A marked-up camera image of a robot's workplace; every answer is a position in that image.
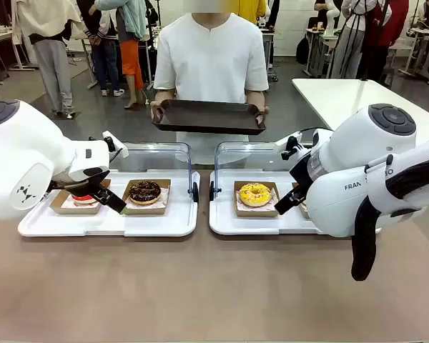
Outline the person in white shirt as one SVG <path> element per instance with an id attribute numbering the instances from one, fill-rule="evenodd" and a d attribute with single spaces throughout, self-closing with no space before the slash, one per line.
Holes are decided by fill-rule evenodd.
<path id="1" fill-rule="evenodd" d="M 237 0 L 184 0 L 186 14 L 159 33 L 154 89 L 178 100 L 247 104 L 268 90 L 262 32 L 236 15 Z"/>

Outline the dark brown serving tray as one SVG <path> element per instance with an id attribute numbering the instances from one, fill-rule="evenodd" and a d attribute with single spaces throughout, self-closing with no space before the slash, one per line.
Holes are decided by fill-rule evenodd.
<path id="1" fill-rule="evenodd" d="M 161 131 L 255 136 L 266 130 L 257 126 L 259 110 L 251 104 L 171 99 L 162 107 L 162 121 L 153 124 Z"/>

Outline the red glazed donut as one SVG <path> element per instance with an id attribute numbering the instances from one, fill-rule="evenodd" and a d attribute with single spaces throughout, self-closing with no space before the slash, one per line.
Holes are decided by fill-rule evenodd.
<path id="1" fill-rule="evenodd" d="M 97 203 L 97 200 L 90 195 L 77 197 L 72 194 L 71 198 L 73 199 L 74 205 L 78 207 L 94 206 Z"/>

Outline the large white table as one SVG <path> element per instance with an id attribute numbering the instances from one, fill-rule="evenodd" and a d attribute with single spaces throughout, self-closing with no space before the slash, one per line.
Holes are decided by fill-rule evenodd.
<path id="1" fill-rule="evenodd" d="M 292 84 L 331 129 L 358 109 L 376 103 L 406 110 L 417 125 L 417 143 L 429 140 L 429 112 L 375 81 L 358 79 L 293 79 Z"/>

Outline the bystander in black apron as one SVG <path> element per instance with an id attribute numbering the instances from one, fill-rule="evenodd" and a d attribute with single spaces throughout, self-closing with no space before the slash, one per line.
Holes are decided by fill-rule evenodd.
<path id="1" fill-rule="evenodd" d="M 362 56 L 365 32 L 370 26 L 383 26 L 392 16 L 386 0 L 343 0 L 342 15 L 346 22 L 341 30 L 332 62 L 333 79 L 354 79 Z"/>

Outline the white desk with grey legs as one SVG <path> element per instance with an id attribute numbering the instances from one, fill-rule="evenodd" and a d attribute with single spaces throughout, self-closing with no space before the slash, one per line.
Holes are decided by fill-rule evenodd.
<path id="1" fill-rule="evenodd" d="M 31 67 L 31 66 L 24 66 L 22 64 L 20 55 L 18 53 L 18 49 L 12 41 L 12 32 L 11 31 L 0 33 L 0 42 L 2 42 L 2 41 L 10 41 L 11 42 L 11 47 L 13 49 L 14 56 L 15 56 L 15 59 L 17 62 L 17 65 L 15 67 L 10 68 L 11 71 L 36 71 L 36 68 Z"/>

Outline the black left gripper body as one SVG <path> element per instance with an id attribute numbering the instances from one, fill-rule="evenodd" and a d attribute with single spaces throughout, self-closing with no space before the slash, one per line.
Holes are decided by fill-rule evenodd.
<path id="1" fill-rule="evenodd" d="M 82 181 L 74 181 L 68 175 L 58 174 L 49 182 L 49 192 L 53 190 L 65 190 L 74 196 L 94 196 L 105 189 L 101 182 L 109 171 L 100 171 L 88 176 Z"/>

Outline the bystander in beige top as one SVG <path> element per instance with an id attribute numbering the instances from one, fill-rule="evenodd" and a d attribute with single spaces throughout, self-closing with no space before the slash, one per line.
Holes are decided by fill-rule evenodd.
<path id="1" fill-rule="evenodd" d="M 83 32 L 71 0 L 11 0 L 13 40 L 29 38 L 52 111 L 71 119 L 75 114 L 65 41 Z"/>

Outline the bystander in orange skirt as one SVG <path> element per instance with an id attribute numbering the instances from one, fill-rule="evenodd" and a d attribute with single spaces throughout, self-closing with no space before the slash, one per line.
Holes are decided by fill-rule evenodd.
<path id="1" fill-rule="evenodd" d="M 138 49 L 147 35 L 147 5 L 145 0 L 95 0 L 89 13 L 110 10 L 116 10 L 122 72 L 129 88 L 130 99 L 124 108 L 137 109 L 145 103 Z"/>

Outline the yellow glazed donut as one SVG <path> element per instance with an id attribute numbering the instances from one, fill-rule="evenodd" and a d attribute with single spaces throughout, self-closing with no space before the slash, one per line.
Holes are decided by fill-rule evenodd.
<path id="1" fill-rule="evenodd" d="M 264 184 L 249 183 L 239 190 L 240 201 L 249 207 L 263 207 L 272 199 L 272 192 Z"/>

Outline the person's left forearm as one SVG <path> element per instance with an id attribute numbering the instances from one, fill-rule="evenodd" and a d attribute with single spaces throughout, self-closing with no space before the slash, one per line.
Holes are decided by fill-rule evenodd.
<path id="1" fill-rule="evenodd" d="M 246 100 L 248 104 L 255 105 L 259 111 L 265 110 L 265 96 L 261 91 L 246 91 Z"/>

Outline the bystander in red top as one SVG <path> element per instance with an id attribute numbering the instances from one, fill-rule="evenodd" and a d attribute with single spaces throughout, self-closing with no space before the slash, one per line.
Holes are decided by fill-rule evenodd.
<path id="1" fill-rule="evenodd" d="M 366 16 L 366 32 L 363 43 L 363 58 L 365 61 L 365 76 L 373 81 L 380 81 L 386 64 L 389 48 L 399 38 L 408 14 L 408 0 L 388 0 L 391 15 L 383 17 L 381 5 L 376 4 Z"/>

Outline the bystander in dark jacket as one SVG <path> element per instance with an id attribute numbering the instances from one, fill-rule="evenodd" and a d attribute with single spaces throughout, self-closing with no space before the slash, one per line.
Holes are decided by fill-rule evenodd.
<path id="1" fill-rule="evenodd" d="M 94 71 L 100 85 L 102 96 L 109 95 L 108 82 L 112 85 L 114 96 L 121 96 L 117 69 L 117 30 L 115 11 L 95 11 L 89 14 L 94 0 L 76 0 L 86 34 L 92 48 Z"/>

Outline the person's right hand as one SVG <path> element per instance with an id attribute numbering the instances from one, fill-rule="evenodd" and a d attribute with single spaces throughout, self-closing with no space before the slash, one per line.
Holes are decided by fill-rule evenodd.
<path id="1" fill-rule="evenodd" d="M 151 119 L 153 124 L 158 124 L 164 117 L 165 110 L 162 107 L 161 101 L 154 100 L 150 103 L 151 106 Z"/>

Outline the person's left hand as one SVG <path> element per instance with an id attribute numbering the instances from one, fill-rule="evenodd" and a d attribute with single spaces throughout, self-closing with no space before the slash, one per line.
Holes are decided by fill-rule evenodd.
<path id="1" fill-rule="evenodd" d="M 263 109 L 259 110 L 257 116 L 255 117 L 255 121 L 257 122 L 257 126 L 264 126 L 267 115 L 269 114 L 269 107 L 265 106 Z"/>

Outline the person's right forearm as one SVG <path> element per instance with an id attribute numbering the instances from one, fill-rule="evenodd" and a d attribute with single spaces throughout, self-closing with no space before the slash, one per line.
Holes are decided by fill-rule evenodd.
<path id="1" fill-rule="evenodd" d="M 165 100 L 171 100 L 176 98 L 176 90 L 158 90 L 154 97 L 154 104 L 159 106 Z"/>

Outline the chocolate donut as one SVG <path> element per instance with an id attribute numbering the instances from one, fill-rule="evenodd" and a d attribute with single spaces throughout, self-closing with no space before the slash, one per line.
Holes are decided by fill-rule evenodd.
<path id="1" fill-rule="evenodd" d="M 162 193 L 160 185 L 152 181 L 139 181 L 131 185 L 129 198 L 135 204 L 145 206 L 155 203 Z"/>

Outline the black bag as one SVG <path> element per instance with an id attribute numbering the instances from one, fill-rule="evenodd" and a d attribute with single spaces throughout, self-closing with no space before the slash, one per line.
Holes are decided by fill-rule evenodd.
<path id="1" fill-rule="evenodd" d="M 296 61 L 299 64 L 306 65 L 308 62 L 308 56 L 310 53 L 310 43 L 308 38 L 304 36 L 297 45 L 296 48 Z"/>

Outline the clear hinged lid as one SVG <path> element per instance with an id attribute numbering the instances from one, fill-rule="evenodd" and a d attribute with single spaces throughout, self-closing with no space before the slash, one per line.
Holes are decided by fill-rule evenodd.
<path id="1" fill-rule="evenodd" d="M 235 181 L 273 182 L 275 177 L 290 179 L 290 170 L 303 156 L 301 145 L 287 148 L 277 142 L 223 142 L 214 154 L 209 199 L 231 189 Z"/>
<path id="2" fill-rule="evenodd" d="M 175 142 L 127 144 L 128 156 L 115 162 L 120 172 L 141 177 L 179 177 L 187 181 L 187 193 L 194 203 L 199 202 L 199 185 L 192 168 L 188 144 Z"/>

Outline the white display tray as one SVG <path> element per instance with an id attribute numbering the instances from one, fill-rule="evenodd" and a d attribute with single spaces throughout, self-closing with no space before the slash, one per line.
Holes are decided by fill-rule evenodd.
<path id="1" fill-rule="evenodd" d="M 209 226 L 221 235 L 269 234 L 321 234 L 322 232 L 304 217 L 299 207 L 275 217 L 241 217 L 235 211 L 235 182 L 273 182 L 280 196 L 291 190 L 292 177 L 286 171 L 261 169 L 223 169 L 218 172 L 218 185 L 222 191 L 209 202 Z"/>
<path id="2" fill-rule="evenodd" d="M 189 186 L 197 186 L 200 176 L 186 169 L 151 169 L 149 171 L 113 171 L 108 177 L 110 189 L 124 194 L 129 181 L 152 179 L 169 181 L 169 196 L 163 214 L 118 214 L 100 206 L 96 214 L 57 214 L 50 206 L 59 196 L 53 191 L 19 223 L 24 237 L 77 237 L 119 235 L 124 237 L 183 237 L 196 226 L 198 204 L 189 195 Z"/>

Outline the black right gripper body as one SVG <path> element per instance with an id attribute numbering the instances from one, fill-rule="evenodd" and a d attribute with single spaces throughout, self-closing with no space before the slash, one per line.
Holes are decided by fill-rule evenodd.
<path id="1" fill-rule="evenodd" d="M 297 151 L 290 156 L 290 175 L 296 186 L 292 189 L 294 196 L 306 196 L 312 183 L 319 177 L 319 153 L 310 151 Z"/>

